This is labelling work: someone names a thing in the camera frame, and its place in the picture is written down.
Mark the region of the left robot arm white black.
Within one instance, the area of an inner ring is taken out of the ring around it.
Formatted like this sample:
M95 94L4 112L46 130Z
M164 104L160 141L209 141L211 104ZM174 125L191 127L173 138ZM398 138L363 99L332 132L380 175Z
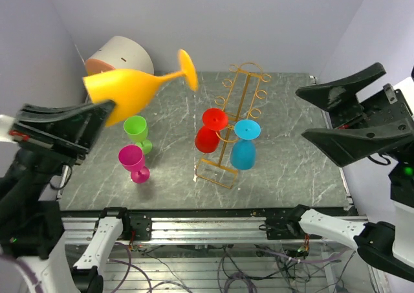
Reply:
M15 117L1 117L1 140L19 148L1 178L1 258L15 264L31 292L101 292L102 265L117 240L131 234L127 208L104 209L85 258L69 266L59 203L40 199L64 166L85 160L115 106L24 105Z

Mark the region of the pink plastic wine glass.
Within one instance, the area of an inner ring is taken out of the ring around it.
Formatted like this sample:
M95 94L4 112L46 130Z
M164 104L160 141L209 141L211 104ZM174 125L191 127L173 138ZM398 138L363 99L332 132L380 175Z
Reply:
M146 167L143 151L136 145L124 146L118 153L121 165L130 172L131 180L137 184L148 181L150 171Z

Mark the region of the orange plastic wine glass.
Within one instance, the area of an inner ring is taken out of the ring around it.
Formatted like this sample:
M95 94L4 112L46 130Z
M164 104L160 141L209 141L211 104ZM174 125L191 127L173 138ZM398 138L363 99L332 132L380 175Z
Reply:
M133 69L115 69L83 78L83 83L92 103L111 100L115 103L106 126L138 114L157 94L161 85L179 77L184 77L189 88L198 89L195 66L190 55L183 49L178 51L180 70L163 76L155 76Z

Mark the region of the green plastic wine glass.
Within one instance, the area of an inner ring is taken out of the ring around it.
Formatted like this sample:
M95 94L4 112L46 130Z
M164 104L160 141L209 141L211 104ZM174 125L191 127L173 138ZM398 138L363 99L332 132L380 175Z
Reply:
M132 142L138 146L144 155L152 150L152 143L148 140L148 127L146 119L139 115L127 118L124 122L124 131Z

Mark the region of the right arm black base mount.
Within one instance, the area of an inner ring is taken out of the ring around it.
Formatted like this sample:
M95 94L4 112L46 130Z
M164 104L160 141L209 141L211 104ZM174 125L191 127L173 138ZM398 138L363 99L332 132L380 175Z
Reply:
M303 205L288 209L271 209L266 215L263 227L268 240L304 239L305 232L300 226L300 221L309 210L309 207Z

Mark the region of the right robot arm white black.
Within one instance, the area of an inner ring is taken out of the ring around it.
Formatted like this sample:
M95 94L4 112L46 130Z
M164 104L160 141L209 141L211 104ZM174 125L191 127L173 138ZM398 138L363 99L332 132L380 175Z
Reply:
M328 129L307 129L303 137L338 167L373 154L396 161L389 173L396 222L353 222L298 205L285 223L292 238L327 237L358 252L370 266L413 280L413 104L386 84L364 101L357 93L386 73L381 63L348 77L301 87L298 97L327 112Z

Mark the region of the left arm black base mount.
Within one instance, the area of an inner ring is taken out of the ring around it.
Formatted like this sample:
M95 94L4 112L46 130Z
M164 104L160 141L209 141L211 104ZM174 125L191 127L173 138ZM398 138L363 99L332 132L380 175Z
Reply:
M122 233L120 237L124 240L149 241L152 233L152 220L145 213L126 210L121 212Z

